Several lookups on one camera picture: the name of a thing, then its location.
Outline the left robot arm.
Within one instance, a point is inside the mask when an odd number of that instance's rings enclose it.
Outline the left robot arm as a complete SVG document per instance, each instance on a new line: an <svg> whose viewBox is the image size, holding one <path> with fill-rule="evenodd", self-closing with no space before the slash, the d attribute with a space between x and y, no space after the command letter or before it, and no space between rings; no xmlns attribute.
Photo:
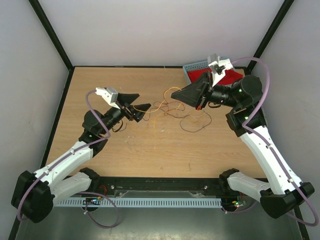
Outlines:
<svg viewBox="0 0 320 240"><path fill-rule="evenodd" d="M13 191L11 205L17 209L19 221L39 223L53 207L68 197L86 191L96 193L100 188L99 175L88 168L72 177L68 175L83 163L94 158L106 145L112 128L126 118L139 122L151 107L150 103L134 105L138 93L119 93L113 88L96 88L87 96L96 94L110 106L106 113L88 106L82 127L83 133L64 154L50 164L34 171L24 171Z"/></svg>

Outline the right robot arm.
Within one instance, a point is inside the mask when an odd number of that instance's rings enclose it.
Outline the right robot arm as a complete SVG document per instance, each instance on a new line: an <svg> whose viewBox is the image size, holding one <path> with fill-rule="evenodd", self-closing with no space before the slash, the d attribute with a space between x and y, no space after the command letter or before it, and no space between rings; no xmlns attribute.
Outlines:
<svg viewBox="0 0 320 240"><path fill-rule="evenodd" d="M215 84L209 73L203 73L195 82L173 92L171 98L197 110L209 104L231 108L226 114L228 126L253 153L267 182L232 168L219 175L218 188L223 194L241 192L258 201L270 217L277 219L314 193L313 185L302 182L271 139L259 106L263 86L258 77L246 75L227 86Z"/></svg>

